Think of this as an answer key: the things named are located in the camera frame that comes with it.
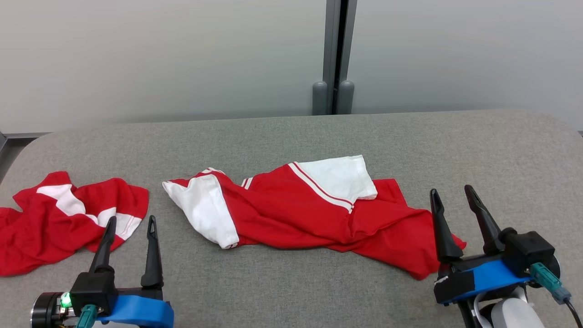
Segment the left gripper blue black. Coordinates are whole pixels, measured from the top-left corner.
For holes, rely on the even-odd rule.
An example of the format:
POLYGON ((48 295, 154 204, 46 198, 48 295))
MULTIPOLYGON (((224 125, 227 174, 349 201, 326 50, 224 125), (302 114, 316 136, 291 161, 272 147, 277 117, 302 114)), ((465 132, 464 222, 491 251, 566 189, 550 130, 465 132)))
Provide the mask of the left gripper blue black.
MULTIPOLYGON (((108 220, 102 240, 94 255, 89 273, 114 272, 110 266, 111 247, 115 241, 116 216, 108 220)), ((98 316, 97 322, 119 323, 140 328, 174 328, 174 310, 163 297, 162 256, 159 249, 155 216, 148 219, 148 251, 142 288, 120 288, 118 299, 109 316, 98 316)))

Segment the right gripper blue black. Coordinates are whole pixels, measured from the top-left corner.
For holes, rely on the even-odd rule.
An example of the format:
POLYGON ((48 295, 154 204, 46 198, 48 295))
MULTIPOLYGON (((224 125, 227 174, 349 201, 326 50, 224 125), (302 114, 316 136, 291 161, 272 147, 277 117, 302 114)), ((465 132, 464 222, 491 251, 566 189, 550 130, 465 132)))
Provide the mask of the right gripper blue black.
POLYGON ((505 265, 501 255, 497 255, 505 249, 498 239, 501 229, 472 185, 465 185, 465 195, 479 224, 485 255, 462 259, 463 251, 450 232, 439 192, 437 189, 430 191, 435 247, 440 261, 434 295, 436 303, 444 306, 475 301, 479 295, 483 296, 483 301, 509 297, 514 289, 526 287, 532 280, 526 273, 516 275, 505 265))

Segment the red white-sleeved shirt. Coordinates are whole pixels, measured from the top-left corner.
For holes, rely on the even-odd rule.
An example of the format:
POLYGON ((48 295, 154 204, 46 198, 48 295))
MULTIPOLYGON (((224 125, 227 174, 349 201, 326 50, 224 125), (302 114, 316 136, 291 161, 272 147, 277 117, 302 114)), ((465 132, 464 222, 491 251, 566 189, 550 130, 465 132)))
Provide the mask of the red white-sleeved shirt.
POLYGON ((196 232, 222 249, 354 252, 417 280, 439 269, 431 212, 408 206, 395 179, 373 180, 361 155, 291 162, 241 184, 207 168, 162 185, 196 232))

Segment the crumpled red white-striped garment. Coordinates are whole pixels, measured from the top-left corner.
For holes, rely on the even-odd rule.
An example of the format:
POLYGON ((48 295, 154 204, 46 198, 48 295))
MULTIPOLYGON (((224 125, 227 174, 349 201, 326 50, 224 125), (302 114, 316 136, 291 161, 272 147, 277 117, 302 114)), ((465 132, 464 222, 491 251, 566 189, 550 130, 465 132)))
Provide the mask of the crumpled red white-striped garment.
POLYGON ((65 171, 48 174, 13 199, 18 210, 0 207, 0 277, 27 274, 83 248, 96 252, 112 217, 117 219, 114 251, 148 211, 146 188, 119 177, 76 187, 65 171))

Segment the grey rounded partition foot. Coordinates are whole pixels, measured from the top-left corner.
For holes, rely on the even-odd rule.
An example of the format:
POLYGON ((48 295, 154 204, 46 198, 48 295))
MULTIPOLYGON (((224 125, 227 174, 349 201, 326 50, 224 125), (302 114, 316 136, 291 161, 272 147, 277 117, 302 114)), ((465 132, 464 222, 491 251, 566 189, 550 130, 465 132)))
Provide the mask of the grey rounded partition foot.
POLYGON ((327 115, 328 86, 325 81, 318 81, 312 85, 312 115, 327 115))
POLYGON ((345 80, 339 83, 337 88, 337 115, 352 114, 354 90, 355 85, 352 81, 345 80))

